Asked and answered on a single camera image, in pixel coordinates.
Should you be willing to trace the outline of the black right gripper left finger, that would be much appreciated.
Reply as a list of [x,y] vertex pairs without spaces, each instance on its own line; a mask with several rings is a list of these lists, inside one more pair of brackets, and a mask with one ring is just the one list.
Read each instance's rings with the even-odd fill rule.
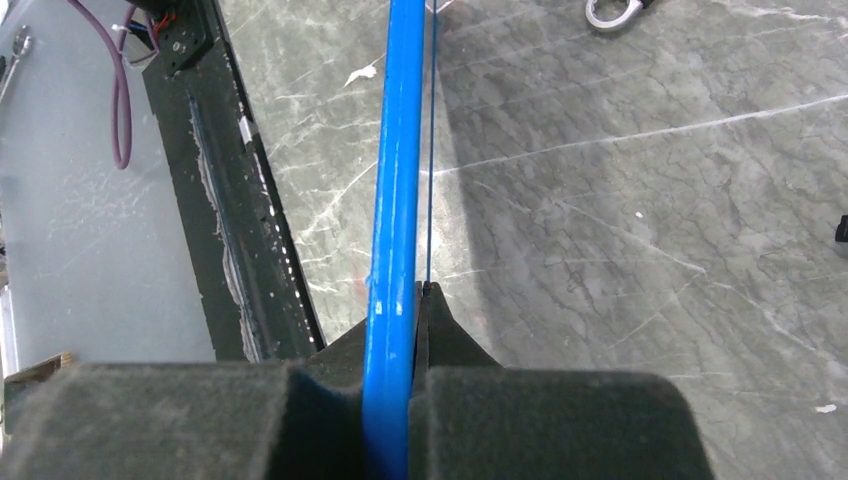
[[5,479],[359,479],[357,325],[304,361],[45,362],[14,377]]

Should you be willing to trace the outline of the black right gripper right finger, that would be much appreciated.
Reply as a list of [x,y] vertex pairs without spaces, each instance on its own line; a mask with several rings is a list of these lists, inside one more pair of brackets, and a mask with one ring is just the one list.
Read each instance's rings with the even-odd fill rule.
[[425,283],[409,407],[413,479],[710,479],[694,415],[646,372],[499,364]]

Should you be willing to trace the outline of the blue framed whiteboard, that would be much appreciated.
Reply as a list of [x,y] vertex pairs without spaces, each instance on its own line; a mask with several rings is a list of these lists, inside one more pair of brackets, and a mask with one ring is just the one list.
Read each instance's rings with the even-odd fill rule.
[[369,479],[408,476],[425,25],[424,2],[390,2],[362,390]]

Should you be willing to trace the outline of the black whiteboard stand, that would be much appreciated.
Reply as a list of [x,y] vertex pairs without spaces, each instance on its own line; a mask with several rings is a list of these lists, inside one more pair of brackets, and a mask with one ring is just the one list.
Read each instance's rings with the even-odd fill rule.
[[834,241],[840,244],[848,243],[848,215],[842,215],[835,228]]

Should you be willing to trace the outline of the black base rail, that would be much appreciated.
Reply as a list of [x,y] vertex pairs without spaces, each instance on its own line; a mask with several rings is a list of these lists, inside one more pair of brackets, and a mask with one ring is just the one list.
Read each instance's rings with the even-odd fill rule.
[[306,358],[325,341],[219,5],[143,1],[143,73],[219,360]]

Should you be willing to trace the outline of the red handled adjustable wrench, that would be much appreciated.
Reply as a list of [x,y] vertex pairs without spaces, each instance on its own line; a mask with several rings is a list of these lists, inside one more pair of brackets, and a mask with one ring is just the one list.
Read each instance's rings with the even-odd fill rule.
[[584,15],[588,25],[595,32],[615,33],[628,27],[654,3],[654,0],[587,0]]

